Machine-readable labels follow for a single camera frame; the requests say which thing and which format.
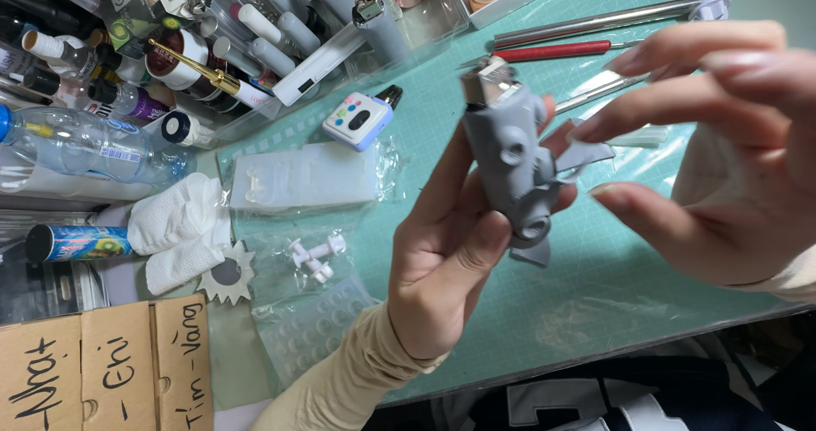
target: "hand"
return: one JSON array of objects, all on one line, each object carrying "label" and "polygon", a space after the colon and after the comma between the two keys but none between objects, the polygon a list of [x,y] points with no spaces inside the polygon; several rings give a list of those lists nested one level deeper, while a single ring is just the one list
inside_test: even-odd
[{"label": "hand", "polygon": [[[553,97],[545,97],[544,103],[547,117],[553,117]],[[545,126],[539,126],[539,133]],[[560,155],[572,129],[566,122],[541,145]],[[416,359],[453,348],[510,241],[510,222],[490,210],[478,171],[468,175],[472,163],[459,124],[413,210],[394,233],[388,314],[405,352]],[[553,212],[568,207],[576,195],[574,185],[562,188]]]},{"label": "hand", "polygon": [[[639,184],[591,195],[676,269],[718,285],[762,281],[816,243],[816,54],[774,22],[656,32],[610,68],[653,72],[577,127],[597,143],[652,123],[699,122],[669,201]],[[702,67],[706,72],[675,77]]]}]

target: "can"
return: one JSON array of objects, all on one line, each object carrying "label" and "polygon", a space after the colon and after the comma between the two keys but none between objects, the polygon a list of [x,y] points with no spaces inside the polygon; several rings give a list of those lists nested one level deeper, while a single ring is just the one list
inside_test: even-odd
[{"label": "can", "polygon": [[38,224],[25,241],[25,254],[36,264],[133,255],[125,227]]}]

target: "metal rod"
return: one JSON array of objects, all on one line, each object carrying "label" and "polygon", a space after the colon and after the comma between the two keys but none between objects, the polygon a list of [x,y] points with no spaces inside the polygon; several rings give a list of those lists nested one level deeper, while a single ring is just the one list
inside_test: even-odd
[{"label": "metal rod", "polygon": [[634,9],[619,10],[608,14],[547,24],[536,28],[505,32],[494,37],[495,48],[526,44],[536,40],[553,39],[607,28],[620,28],[636,23],[646,23],[689,14],[702,3],[701,0],[669,0],[660,4]]},{"label": "metal rod", "polygon": [[571,109],[575,109],[578,106],[586,104],[594,99],[598,99],[601,96],[606,96],[607,94],[623,90],[627,86],[635,85],[638,82],[643,82],[648,76],[649,74],[643,74],[635,77],[621,77],[616,81],[609,82],[606,85],[601,85],[597,89],[590,90],[586,93],[577,94],[566,101],[557,103],[556,115],[565,113]]}]

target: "green cutting mat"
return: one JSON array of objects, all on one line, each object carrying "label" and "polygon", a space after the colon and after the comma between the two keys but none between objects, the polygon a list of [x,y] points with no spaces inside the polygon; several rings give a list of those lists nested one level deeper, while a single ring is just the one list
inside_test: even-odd
[{"label": "green cutting mat", "polygon": [[[406,164],[401,190],[405,199],[385,201],[365,213],[353,233],[353,263],[373,297],[383,299],[386,295],[394,227],[411,209],[464,109],[459,71],[455,67],[484,54],[485,41],[495,33],[658,1],[536,0],[488,28],[458,37],[447,52],[393,81],[405,90],[387,128],[402,143]],[[598,32],[570,41],[631,40],[664,24],[668,23]],[[551,92],[562,100],[601,71],[601,66],[613,56],[610,53],[527,62],[517,67],[520,79],[533,91]],[[297,148],[305,142],[325,140],[319,132],[320,122],[347,92],[338,92],[221,150],[222,176],[230,178],[232,161],[239,155]],[[582,112],[579,109],[570,115]],[[559,117],[557,122],[566,118]],[[769,295],[716,289],[682,277],[669,269],[643,240],[585,195],[589,188],[610,180],[638,181],[668,195],[692,129],[691,125],[675,125],[668,142],[660,148],[619,147],[613,161],[592,165],[578,183],[581,195],[576,204],[553,219],[550,268],[504,259],[485,286],[482,300],[454,353],[436,372],[422,375],[406,388],[392,392],[386,401],[534,370],[692,332],[722,321],[785,309],[785,303]],[[348,221],[339,215],[277,220],[239,215],[233,227],[238,238],[258,232],[271,237],[276,230],[291,228],[293,223],[308,227],[332,225],[334,220]],[[264,264],[256,266],[261,276],[254,286],[265,289],[275,278],[264,276]]]}]

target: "beige sleeve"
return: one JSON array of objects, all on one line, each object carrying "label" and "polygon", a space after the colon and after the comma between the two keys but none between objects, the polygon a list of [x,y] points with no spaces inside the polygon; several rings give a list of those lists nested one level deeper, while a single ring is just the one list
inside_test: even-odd
[{"label": "beige sleeve", "polygon": [[389,390],[433,371],[446,357],[413,359],[391,327],[388,302],[365,309],[340,348],[276,397],[251,431],[360,429]]},{"label": "beige sleeve", "polygon": [[754,284],[728,286],[752,292],[770,292],[786,301],[816,303],[816,247],[811,247],[780,273]]}]

